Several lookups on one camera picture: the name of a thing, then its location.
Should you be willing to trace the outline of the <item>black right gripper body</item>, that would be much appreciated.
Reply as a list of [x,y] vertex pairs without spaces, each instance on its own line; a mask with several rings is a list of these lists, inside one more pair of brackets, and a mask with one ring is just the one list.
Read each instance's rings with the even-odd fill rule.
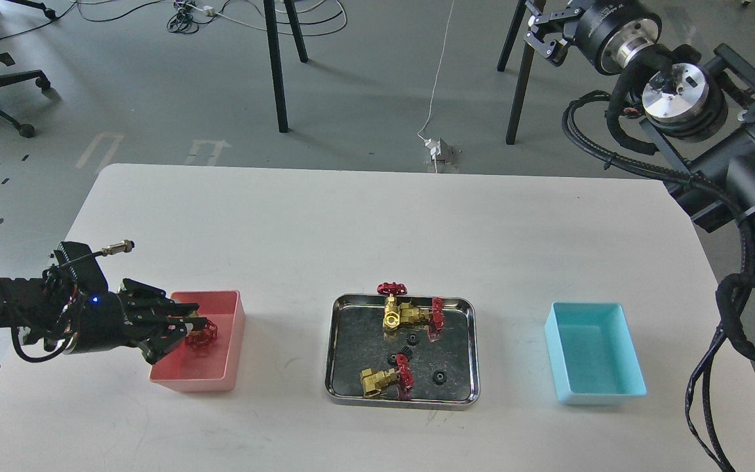
[[572,40],[596,69],[623,69],[635,54],[656,44],[659,15],[639,1],[570,1],[579,11]]

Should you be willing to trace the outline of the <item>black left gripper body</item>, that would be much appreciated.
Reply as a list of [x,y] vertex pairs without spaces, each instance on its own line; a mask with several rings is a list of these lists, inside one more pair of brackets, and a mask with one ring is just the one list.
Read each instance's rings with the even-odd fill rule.
[[75,334],[64,353],[80,355],[138,347],[155,364],[179,347],[179,311],[166,292],[124,279],[119,292],[86,297],[73,317]]

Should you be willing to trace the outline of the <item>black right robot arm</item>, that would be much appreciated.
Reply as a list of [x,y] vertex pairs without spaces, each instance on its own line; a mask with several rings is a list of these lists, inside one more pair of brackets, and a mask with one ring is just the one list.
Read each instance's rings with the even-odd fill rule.
[[690,418],[700,389],[709,437],[701,448],[719,469],[731,471],[713,424],[710,377],[726,342],[755,362],[755,344],[742,323],[755,292],[755,67],[725,44],[709,62],[687,44],[669,50],[659,42],[661,18],[638,1],[570,1],[552,12],[543,6],[516,4],[498,62],[503,71],[516,38],[524,40],[507,143],[516,138],[533,57],[560,66],[575,47],[600,75],[617,80],[611,92],[594,90],[570,102],[562,116],[566,137],[605,167],[664,182],[705,231],[737,226],[740,269],[717,286],[721,320],[684,399]]

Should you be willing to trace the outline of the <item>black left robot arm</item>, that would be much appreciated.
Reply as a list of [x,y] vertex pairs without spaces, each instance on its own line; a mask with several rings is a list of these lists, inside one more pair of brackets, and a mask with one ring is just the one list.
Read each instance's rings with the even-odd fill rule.
[[109,290],[97,260],[132,250],[131,240],[95,251],[63,241],[52,254],[54,265],[38,278],[0,276],[0,328],[9,331],[17,355],[42,363],[137,347],[156,364],[181,346],[213,344],[218,327],[198,313],[197,304],[174,301],[164,290],[130,279],[117,292]]

